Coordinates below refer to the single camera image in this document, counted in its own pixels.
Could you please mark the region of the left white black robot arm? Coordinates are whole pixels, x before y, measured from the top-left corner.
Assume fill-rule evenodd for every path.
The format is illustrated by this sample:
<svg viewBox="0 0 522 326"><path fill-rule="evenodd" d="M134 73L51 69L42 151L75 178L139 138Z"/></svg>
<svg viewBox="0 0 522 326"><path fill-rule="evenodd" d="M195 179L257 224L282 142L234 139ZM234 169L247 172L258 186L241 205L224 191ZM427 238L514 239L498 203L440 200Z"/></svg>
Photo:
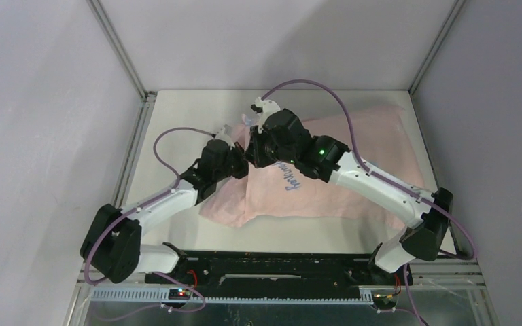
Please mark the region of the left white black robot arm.
<svg viewBox="0 0 522 326"><path fill-rule="evenodd" d="M179 283L188 273L181 252L171 244L143 244L142 239L172 216L197 206L215 193L217 184L244 177L249 164L238 143L209 141L200 158L165 189L141 202L117 208L105 204L96 212L80 248L86 282L92 268L103 280L121 283L134 273L162 273Z"/></svg>

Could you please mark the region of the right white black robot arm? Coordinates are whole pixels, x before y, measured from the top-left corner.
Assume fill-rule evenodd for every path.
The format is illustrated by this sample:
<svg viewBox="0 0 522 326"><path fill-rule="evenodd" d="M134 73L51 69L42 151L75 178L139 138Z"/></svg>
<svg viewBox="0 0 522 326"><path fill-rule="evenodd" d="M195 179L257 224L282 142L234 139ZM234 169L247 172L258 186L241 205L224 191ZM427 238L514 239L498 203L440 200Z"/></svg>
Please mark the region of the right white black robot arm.
<svg viewBox="0 0 522 326"><path fill-rule="evenodd" d="M293 166L302 175L363 195L399 218L404 229L381 243L368 265L372 281L385 284L414 259L434 261L449 229L453 194L415 187L356 158L348 145L326 135L313 136L288 109L252 105L259 119L250 128L247 160L256 168L273 163Z"/></svg>

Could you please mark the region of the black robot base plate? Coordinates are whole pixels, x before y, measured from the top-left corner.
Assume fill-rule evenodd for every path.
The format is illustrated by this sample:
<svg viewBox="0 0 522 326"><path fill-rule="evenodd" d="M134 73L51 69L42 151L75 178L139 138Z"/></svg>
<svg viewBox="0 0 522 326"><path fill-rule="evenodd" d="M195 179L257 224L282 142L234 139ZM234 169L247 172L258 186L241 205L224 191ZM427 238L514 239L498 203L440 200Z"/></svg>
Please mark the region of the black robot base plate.
<svg viewBox="0 0 522 326"><path fill-rule="evenodd" d="M390 274L369 254L186 250L169 276L203 296L349 298L367 286L412 284L410 268Z"/></svg>

